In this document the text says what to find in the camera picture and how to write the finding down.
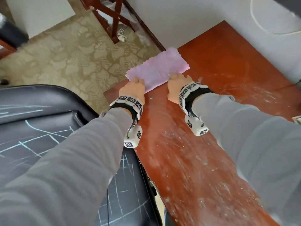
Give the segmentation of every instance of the grey shirt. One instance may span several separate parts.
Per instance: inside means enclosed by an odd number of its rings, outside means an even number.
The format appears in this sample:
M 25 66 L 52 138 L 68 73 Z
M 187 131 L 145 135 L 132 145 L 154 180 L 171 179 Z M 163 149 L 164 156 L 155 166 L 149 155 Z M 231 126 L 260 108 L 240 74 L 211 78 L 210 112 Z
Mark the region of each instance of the grey shirt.
M 272 218 L 301 225 L 301 126 L 213 93 L 192 109 Z M 49 151 L 0 191 L 0 225 L 92 225 L 131 123 L 124 110 L 111 109 Z

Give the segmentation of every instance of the beige carpet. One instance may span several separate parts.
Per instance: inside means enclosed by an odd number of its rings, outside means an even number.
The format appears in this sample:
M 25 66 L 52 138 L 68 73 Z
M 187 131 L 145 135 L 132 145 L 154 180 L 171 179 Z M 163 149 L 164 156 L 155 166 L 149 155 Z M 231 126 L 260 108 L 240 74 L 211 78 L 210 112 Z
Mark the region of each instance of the beige carpet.
M 103 92 L 124 80 L 127 70 L 156 56 L 159 49 L 143 45 L 129 28 L 124 32 L 127 41 L 114 45 L 92 12 L 84 11 L 79 0 L 69 2 L 76 15 L 0 60 L 0 76 L 13 86 L 66 87 L 100 113 L 108 108 Z

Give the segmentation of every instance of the hand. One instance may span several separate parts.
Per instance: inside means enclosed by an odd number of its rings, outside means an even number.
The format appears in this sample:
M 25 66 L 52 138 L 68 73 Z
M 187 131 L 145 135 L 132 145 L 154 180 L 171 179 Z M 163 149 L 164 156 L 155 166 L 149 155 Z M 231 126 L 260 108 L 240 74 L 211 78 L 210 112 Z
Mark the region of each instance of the hand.
M 169 94 L 167 95 L 168 100 L 179 104 L 179 93 L 183 86 L 188 85 L 192 82 L 190 76 L 184 77 L 182 74 L 171 74 L 167 87 Z
M 134 77 L 133 81 L 128 82 L 124 87 L 119 90 L 119 96 L 132 96 L 133 98 L 138 98 L 142 105 L 145 104 L 145 86 L 144 80 Z

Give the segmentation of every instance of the pink cloth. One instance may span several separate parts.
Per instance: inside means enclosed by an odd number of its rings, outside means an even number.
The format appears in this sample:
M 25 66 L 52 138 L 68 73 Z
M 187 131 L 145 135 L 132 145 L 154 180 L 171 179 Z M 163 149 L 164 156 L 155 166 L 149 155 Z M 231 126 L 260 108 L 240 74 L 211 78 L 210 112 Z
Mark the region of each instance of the pink cloth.
M 131 68 L 126 77 L 132 81 L 135 76 L 145 81 L 145 93 L 166 83 L 172 73 L 183 73 L 189 65 L 175 48 L 169 48 L 140 66 Z

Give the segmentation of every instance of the black leather chair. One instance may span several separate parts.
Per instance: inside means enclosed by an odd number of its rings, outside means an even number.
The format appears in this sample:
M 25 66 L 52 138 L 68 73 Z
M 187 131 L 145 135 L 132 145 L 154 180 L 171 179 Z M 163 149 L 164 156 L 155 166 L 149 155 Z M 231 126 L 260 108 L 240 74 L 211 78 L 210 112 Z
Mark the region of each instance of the black leather chair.
M 80 97 L 62 87 L 0 89 L 0 188 L 98 116 Z M 120 169 L 94 225 L 162 225 L 148 177 L 131 148 L 123 149 Z

